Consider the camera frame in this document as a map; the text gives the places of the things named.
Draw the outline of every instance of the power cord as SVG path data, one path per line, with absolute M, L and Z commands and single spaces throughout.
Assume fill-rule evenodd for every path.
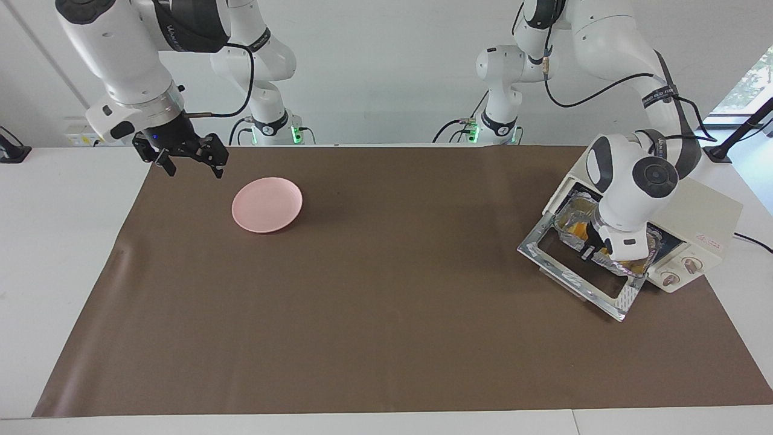
M 463 128 L 462 130 L 459 130 L 458 132 L 451 135 L 451 139 L 448 140 L 448 143 L 453 142 L 456 135 L 459 135 L 459 139 L 456 139 L 456 143 L 459 143 L 461 142 L 461 138 L 464 137 L 465 134 L 468 135 L 470 133 L 472 133 L 472 131 Z
M 563 10 L 562 11 L 558 11 L 558 2 L 556 2 L 556 7 L 553 10 L 553 17 L 556 17 L 557 14 L 558 14 L 558 16 L 560 16 L 560 14 L 562 12 L 563 12 Z M 553 35 L 553 25 L 554 24 L 551 24 L 550 28 L 547 30 L 547 38 L 545 39 L 545 57 L 548 57 L 550 55 L 550 53 L 553 51 L 553 48 L 550 46 L 550 37 Z M 572 104 L 561 103 L 553 96 L 553 93 L 550 92 L 550 85 L 548 84 L 548 74 L 547 73 L 545 73 L 545 75 L 544 75 L 543 82 L 545 83 L 545 91 L 547 92 L 547 96 L 550 98 L 550 100 L 555 105 L 557 105 L 559 107 L 562 107 L 562 108 L 575 108 L 575 107 L 577 107 L 577 106 L 579 106 L 581 104 L 585 104 L 585 103 L 589 102 L 590 100 L 593 100 L 594 98 L 602 95 L 603 93 L 605 93 L 607 91 L 610 91 L 614 87 L 617 87 L 617 86 L 619 86 L 619 85 L 621 85 L 621 84 L 623 84 L 623 83 L 625 83 L 625 82 L 627 82 L 629 80 L 634 80 L 634 79 L 640 78 L 640 77 L 651 77 L 651 78 L 655 78 L 656 80 L 658 79 L 658 77 L 655 74 L 652 74 L 652 73 L 633 74 L 633 75 L 630 75 L 630 76 L 628 76 L 626 78 L 622 78 L 620 80 L 617 80 L 613 84 L 610 84 L 609 86 L 605 87 L 604 89 L 600 90 L 599 92 L 596 92 L 595 94 L 591 95 L 590 97 L 585 98 L 583 100 L 580 100 L 580 101 L 578 101 L 576 103 L 572 103 Z M 698 105 L 695 104 L 695 102 L 693 102 L 691 100 L 688 100 L 687 98 L 680 97 L 679 95 L 673 96 L 673 99 L 677 100 L 677 101 L 681 101 L 681 102 L 687 103 L 690 106 L 692 106 L 693 110 L 695 111 L 695 116 L 698 119 L 698 124 L 700 126 L 700 130 L 703 132 L 705 137 L 704 136 L 698 136 L 698 135 L 671 135 L 671 136 L 666 136 L 664 139 L 697 139 L 697 140 L 705 140 L 705 141 L 708 141 L 708 142 L 717 142 L 717 139 L 714 138 L 708 132 L 708 130 L 706 128 L 706 125 L 703 123 L 703 116 L 700 115 L 700 109 L 698 108 Z
M 523 5 L 525 5 L 525 3 L 521 3 L 521 7 L 518 8 L 518 13 L 516 14 L 516 21 L 512 22 L 512 35 L 513 36 L 516 35 L 516 26 L 518 25 L 518 19 L 521 18 L 521 12 L 523 11 Z
M 241 113 L 244 109 L 246 109 L 247 106 L 249 105 L 250 99 L 252 98 L 252 91 L 255 87 L 255 58 L 252 57 L 252 51 L 248 46 L 243 46 L 241 44 L 234 44 L 234 43 L 227 43 L 225 46 L 244 50 L 247 52 L 247 57 L 250 58 L 250 86 L 247 89 L 247 98 L 244 99 L 244 104 L 242 104 L 239 110 L 232 113 L 226 113 L 226 114 L 211 113 L 211 112 L 188 113 L 188 118 L 233 118 L 234 116 L 237 116 L 239 113 Z
M 310 132 L 312 134 L 312 140 L 314 140 L 314 145 L 317 145 L 317 136 L 314 134 L 314 130 L 310 129 L 309 127 L 300 127 L 298 131 Z
M 451 127 L 453 124 L 464 124 L 466 120 L 464 119 L 456 119 L 454 121 L 449 122 L 446 125 L 443 125 L 443 127 L 440 129 L 440 131 L 435 135 L 434 139 L 432 139 L 432 143 L 438 143 L 438 139 L 440 138 L 440 135 L 443 134 L 444 131 L 448 130 L 448 127 Z
M 745 241 L 750 241 L 751 243 L 754 243 L 755 245 L 760 245 L 762 248 L 766 249 L 768 252 L 773 254 L 773 248 L 771 248 L 770 246 L 766 245 L 765 243 L 762 243 L 759 240 L 755 240 L 755 239 L 753 239 L 753 238 L 751 238 L 751 237 L 749 237 L 747 235 L 743 235 L 743 234 L 735 233 L 734 235 L 735 235 L 735 237 L 743 238 Z
M 749 140 L 749 139 L 751 139 L 751 138 L 755 137 L 756 135 L 758 135 L 758 134 L 762 133 L 762 132 L 763 132 L 763 131 L 764 131 L 764 130 L 767 128 L 767 127 L 770 127 L 770 124 L 771 124 L 771 123 L 773 123 L 773 118 L 771 118 L 771 120 L 770 120 L 770 121 L 768 121 L 767 123 L 765 123 L 765 125 L 763 125 L 763 126 L 762 126 L 762 128 L 760 128 L 760 129 L 759 129 L 759 130 L 757 130 L 756 132 L 754 132 L 754 133 L 752 133 L 752 134 L 750 134 L 750 135 L 746 136 L 745 138 L 743 138 L 743 139 L 739 140 L 738 142 L 743 142 L 744 140 Z
M 233 138 L 236 136 L 237 128 L 239 128 L 239 125 L 242 124 L 242 122 L 249 122 L 252 118 L 242 118 L 239 121 L 236 122 L 236 124 L 233 125 L 233 128 L 231 129 L 231 134 L 228 137 L 228 146 L 233 146 Z
M 475 113 L 478 112 L 478 109 L 481 108 L 481 106 L 483 105 L 483 101 L 485 101 L 485 98 L 488 97 L 488 96 L 489 96 L 489 91 L 486 91 L 485 94 L 483 94 L 483 97 L 481 98 L 481 101 L 478 103 L 477 106 L 475 106 L 475 109 L 472 111 L 472 115 L 470 115 L 470 118 L 474 118 L 475 117 Z
M 241 136 L 244 133 L 252 133 L 252 129 L 251 128 L 242 128 L 241 130 L 239 130 L 239 134 L 237 135 L 237 143 L 239 144 L 239 146 L 241 146 Z
M 544 82 L 545 82 L 545 91 L 547 91 L 547 96 L 550 98 L 550 100 L 556 106 L 559 106 L 559 107 L 562 107 L 562 108 L 576 108 L 577 106 L 585 104 L 585 103 L 589 102 L 590 100 L 593 100 L 594 98 L 602 95 L 603 93 L 605 93 L 607 91 L 610 91 L 612 88 L 617 87 L 617 86 L 625 83 L 626 81 L 633 80 L 635 78 L 640 78 L 640 77 L 654 77 L 654 76 L 655 76 L 655 74 L 651 74 L 651 73 L 633 74 L 633 75 L 628 76 L 628 77 L 626 77 L 624 79 L 615 81 L 613 84 L 610 84 L 609 86 L 605 87 L 604 89 L 600 90 L 599 92 L 596 92 L 595 94 L 591 95 L 588 98 L 585 98 L 583 100 L 580 100 L 580 101 L 578 101 L 576 103 L 571 103 L 571 104 L 564 104 L 564 103 L 561 103 L 558 100 L 556 100 L 556 98 L 553 96 L 553 93 L 550 92 L 550 85 L 548 84 L 547 76 L 545 77 Z
M 523 133 L 524 133 L 523 127 L 520 127 L 520 126 L 519 126 L 518 128 L 516 128 L 516 133 L 517 133 L 519 130 L 521 131 L 521 137 L 519 137 L 519 138 L 518 138 L 518 146 L 520 146 L 520 145 L 521 145 L 521 141 L 523 141 Z

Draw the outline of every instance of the white table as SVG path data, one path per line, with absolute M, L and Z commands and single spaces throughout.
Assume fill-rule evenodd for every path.
M 112 249 L 148 166 L 130 148 L 36 149 L 0 166 L 0 416 L 27 419 Z M 693 177 L 744 204 L 738 231 L 773 241 L 773 217 L 731 166 Z M 733 241 L 708 274 L 773 385 L 773 256 Z M 0 433 L 773 433 L 773 406 L 318 416 L 4 420 Z

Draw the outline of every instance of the white wall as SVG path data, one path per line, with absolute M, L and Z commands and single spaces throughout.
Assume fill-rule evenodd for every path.
M 99 82 L 60 30 L 53 0 L 2 0 L 13 5 L 89 102 Z M 298 72 L 279 83 L 288 107 L 320 142 L 428 142 L 453 118 L 470 115 L 485 87 L 475 58 L 489 46 L 511 43 L 518 0 L 263 0 L 264 18 L 295 51 Z M 669 62 L 681 93 L 705 115 L 773 44 L 766 0 L 635 0 L 639 27 Z M 6 30 L 0 30 L 5 36 Z M 563 57 L 552 89 L 576 101 L 606 85 L 577 66 L 566 33 L 556 36 Z M 240 95 L 215 76 L 206 55 L 163 53 L 184 84 L 190 111 L 231 111 Z M 29 71 L 12 70 L 15 75 Z M 616 89 L 575 109 L 550 103 L 541 84 L 522 86 L 525 142 L 587 143 L 599 132 L 646 127 L 637 95 Z M 71 102 L 67 116 L 81 116 Z M 227 136 L 231 122 L 197 120 L 199 134 Z
M 0 39 L 0 125 L 29 146 L 66 146 L 65 118 L 82 118 L 83 105 L 5 0 L 0 2 Z

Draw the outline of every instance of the black stand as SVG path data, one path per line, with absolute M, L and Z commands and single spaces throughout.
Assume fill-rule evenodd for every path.
M 32 148 L 15 146 L 3 135 L 0 135 L 0 163 L 21 163 L 27 158 Z
M 730 151 L 735 144 L 737 144 L 741 139 L 743 139 L 747 133 L 749 133 L 754 127 L 757 126 L 760 122 L 762 122 L 765 117 L 767 117 L 771 112 L 773 111 L 773 98 L 768 100 L 767 103 L 763 104 L 763 106 L 760 108 L 760 110 L 757 111 L 754 115 L 751 116 L 751 118 L 748 119 L 741 127 L 738 128 L 738 130 L 735 131 L 729 138 L 727 138 L 726 141 L 722 143 L 720 146 L 707 146 L 703 149 L 703 151 L 706 152 L 706 154 L 709 156 L 709 159 L 711 159 L 714 163 L 732 163 L 733 161 L 730 160 L 730 157 L 727 156 L 727 153 Z

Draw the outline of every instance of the black cable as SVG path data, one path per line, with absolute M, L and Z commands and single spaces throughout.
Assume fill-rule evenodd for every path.
M 769 127 L 771 123 L 773 123 L 773 118 L 771 118 L 771 120 L 770 120 L 770 121 L 768 121 L 767 123 L 765 123 L 765 125 L 763 125 L 763 126 L 762 126 L 762 128 L 760 128 L 760 129 L 759 129 L 759 130 L 757 130 L 756 132 L 754 132 L 754 133 L 750 134 L 749 136 L 746 136 L 745 138 L 743 138 L 743 139 L 739 140 L 738 142 L 743 142 L 744 140 L 751 139 L 751 138 L 755 137 L 756 135 L 758 135 L 758 134 L 760 134 L 761 132 L 763 132 L 763 131 L 764 131 L 764 130 L 767 128 L 767 127 Z
M 250 99 L 252 98 L 252 90 L 255 87 L 255 58 L 252 57 L 252 50 L 250 50 L 250 47 L 243 46 L 241 44 L 234 44 L 234 43 L 227 43 L 226 46 L 229 46 L 232 48 L 239 48 L 247 52 L 247 57 L 250 58 L 250 86 L 247 89 L 247 98 L 244 99 L 244 104 L 242 104 L 239 110 L 233 113 L 226 113 L 226 114 L 213 113 L 211 118 L 233 118 L 234 116 L 241 113 L 244 109 L 247 108 L 247 105 L 250 103 Z
M 464 124 L 464 120 L 455 119 L 454 121 L 451 121 L 446 125 L 443 125 L 443 128 L 441 128 L 440 131 L 437 133 L 437 135 L 435 135 L 434 139 L 432 139 L 432 143 L 438 143 L 438 138 L 440 138 L 440 135 L 442 135 L 443 132 L 446 131 L 448 127 L 451 127 L 453 124 Z
M 2 131 L 3 131 L 3 132 L 6 132 L 6 133 L 8 133 L 9 135 L 11 135 L 11 137 L 12 137 L 12 138 L 13 138 L 15 141 L 17 141 L 17 142 L 19 143 L 19 146 L 21 146 L 21 147 L 23 147 L 23 146 L 24 146 L 24 143 L 23 143 L 22 141 L 20 141 L 20 140 L 19 140 L 19 138 L 17 138 L 15 134 L 11 133 L 11 131 L 10 131 L 10 130 L 8 130 L 7 128 L 3 127 L 2 125 L 0 125 L 0 129 L 2 129 Z
M 636 130 L 634 133 L 642 133 L 643 135 L 647 136 L 649 138 L 649 141 L 652 142 L 652 145 L 649 146 L 649 150 L 647 150 L 647 154 L 653 154 L 655 152 L 655 145 L 657 145 L 658 141 L 652 137 L 646 130 Z
M 456 137 L 456 135 L 459 135 L 459 140 L 461 140 L 461 132 L 463 132 L 463 131 L 464 130 L 459 130 L 458 132 L 456 132 L 453 135 L 451 135 L 451 138 L 448 140 L 448 143 L 452 143 L 454 141 L 454 138 Z
M 523 5 L 525 5 L 525 2 L 521 3 L 521 7 L 518 8 L 518 13 L 516 14 L 516 21 L 512 22 L 512 35 L 513 36 L 516 35 L 516 26 L 518 25 L 518 18 L 521 17 L 521 12 L 523 11 Z
M 754 244 L 756 244 L 756 245 L 760 245 L 762 248 L 765 248 L 765 249 L 766 249 L 768 252 L 770 252 L 771 254 L 773 254 L 773 248 L 771 248 L 770 246 L 767 246 L 765 243 L 762 243 L 762 242 L 761 242 L 761 241 L 759 241 L 759 240 L 755 240 L 755 239 L 753 239 L 753 238 L 751 238 L 751 237 L 749 237 L 749 236 L 747 236 L 747 235 L 743 235 L 743 234 L 738 234 L 738 233 L 735 233 L 734 235 L 735 235 L 736 237 L 738 237 L 738 238 L 743 238 L 743 239 L 744 239 L 744 240 L 746 240 L 746 241 L 750 241 L 750 242 L 752 242 L 752 243 L 754 243 Z
M 560 16 L 560 13 L 561 13 L 561 12 L 558 11 L 558 3 L 559 2 L 556 2 L 556 7 L 553 10 L 553 20 L 555 20 L 556 14 L 559 14 L 559 16 Z M 554 26 L 554 24 L 551 24 L 550 28 L 547 30 L 547 38 L 545 39 L 545 56 L 547 56 L 548 53 L 553 51 L 553 49 L 550 48 L 550 37 L 553 35 L 553 26 Z M 609 91 L 613 87 L 616 87 L 616 86 L 618 86 L 620 84 L 623 84 L 626 81 L 633 80 L 635 78 L 640 78 L 640 77 L 655 77 L 655 74 L 651 74 L 651 73 L 633 74 L 631 76 L 628 76 L 626 78 L 618 80 L 618 81 L 614 82 L 613 84 L 610 84 L 609 86 L 607 86 L 604 89 L 600 90 L 599 92 L 596 92 L 595 94 L 591 95 L 590 97 L 585 98 L 584 100 L 578 101 L 578 102 L 573 103 L 573 104 L 563 104 L 563 103 L 559 102 L 558 100 L 556 100 L 556 98 L 553 96 L 553 93 L 550 92 L 550 85 L 547 83 L 548 82 L 547 74 L 545 74 L 545 78 L 544 78 L 543 81 L 545 82 L 545 91 L 547 91 L 547 96 L 550 98 L 550 100 L 555 105 L 557 105 L 559 107 L 562 107 L 562 108 L 575 108 L 575 107 L 577 107 L 577 106 L 579 106 L 581 104 L 585 104 L 585 103 L 589 102 L 590 100 L 598 97 L 599 95 L 603 94 L 604 92 Z
M 244 133 L 252 133 L 252 129 L 251 128 L 242 128 L 241 130 L 239 130 L 239 134 L 237 135 L 237 143 L 239 144 L 239 146 L 241 146 L 241 136 Z
M 459 130 L 458 132 L 454 133 L 453 135 L 451 135 L 451 139 L 448 140 L 448 143 L 453 142 L 454 141 L 454 137 L 456 137 L 456 135 L 459 135 L 459 139 L 456 139 L 456 142 L 459 143 L 459 142 L 461 142 L 461 138 L 465 137 L 465 134 L 470 134 L 470 133 L 472 133 L 470 130 L 467 130 L 466 128 L 463 128 L 463 129 Z
M 665 140 L 671 140 L 671 139 L 695 139 L 695 140 L 705 140 L 707 142 L 716 142 L 717 140 L 714 137 L 703 137 L 698 135 L 671 135 L 664 137 Z
M 655 74 L 651 74 L 651 73 L 633 74 L 633 75 L 628 76 L 628 77 L 626 77 L 624 79 L 620 79 L 618 81 L 615 81 L 613 84 L 610 84 L 609 86 L 605 87 L 604 89 L 600 90 L 599 92 L 596 92 L 595 94 L 591 95 L 588 98 L 585 98 L 585 99 L 583 99 L 581 101 L 578 101 L 578 102 L 572 103 L 572 104 L 564 104 L 564 103 L 561 103 L 561 102 L 557 101 L 556 98 L 553 96 L 553 94 L 550 92 L 550 85 L 547 83 L 548 82 L 547 77 L 545 77 L 544 82 L 545 82 L 545 91 L 547 91 L 547 96 L 550 98 L 550 100 L 555 105 L 557 105 L 559 107 L 562 107 L 562 108 L 576 108 L 577 106 L 589 102 L 590 100 L 598 97 L 599 95 L 603 94 L 604 92 L 607 92 L 607 91 L 611 90 L 613 87 L 616 87 L 616 86 L 618 86 L 620 84 L 623 84 L 626 81 L 633 80 L 635 78 L 640 78 L 640 77 L 654 77 L 654 76 L 655 76 Z
M 233 146 L 233 137 L 236 136 L 237 128 L 239 128 L 239 125 L 241 125 L 242 122 L 247 122 L 247 119 L 248 118 L 242 118 L 233 125 L 233 128 L 231 129 L 231 135 L 228 136 L 228 146 Z
M 255 88 L 255 58 L 252 57 L 252 50 L 250 50 L 250 47 L 243 46 L 241 44 L 234 44 L 234 43 L 227 43 L 225 46 L 238 48 L 241 50 L 244 50 L 247 52 L 247 57 L 250 58 L 250 86 L 247 89 L 247 97 L 244 98 L 244 104 L 239 108 L 239 110 L 232 112 L 232 113 L 212 113 L 212 112 L 195 112 L 195 113 L 188 113 L 188 118 L 233 118 L 234 116 L 241 113 L 244 109 L 247 108 L 247 106 L 250 103 L 250 99 L 252 98 L 252 91 Z
M 475 113 L 478 111 L 478 109 L 481 108 L 481 105 L 483 104 L 483 101 L 485 101 L 485 98 L 489 96 L 489 91 L 486 91 L 485 94 L 483 94 L 483 98 L 481 98 L 481 101 L 478 103 L 477 106 L 475 106 L 475 110 L 472 111 L 472 115 L 470 115 L 470 118 L 475 117 Z
M 309 127 L 300 127 L 298 129 L 300 132 L 306 132 L 309 131 L 312 134 L 312 139 L 314 140 L 314 145 L 317 145 L 317 136 L 314 134 L 314 130 L 310 129 Z
M 700 131 L 703 132 L 706 137 L 700 138 L 699 136 L 696 136 L 695 139 L 702 139 L 707 140 L 709 142 L 716 142 L 717 139 L 714 138 L 706 129 L 706 125 L 703 123 L 703 116 L 700 114 L 700 109 L 698 108 L 698 104 L 695 104 L 694 101 L 688 100 L 687 98 L 680 97 L 679 95 L 674 95 L 673 97 L 677 101 L 681 101 L 682 103 L 687 103 L 690 106 L 693 107 L 693 110 L 695 111 L 695 117 L 698 118 L 698 125 L 700 126 Z

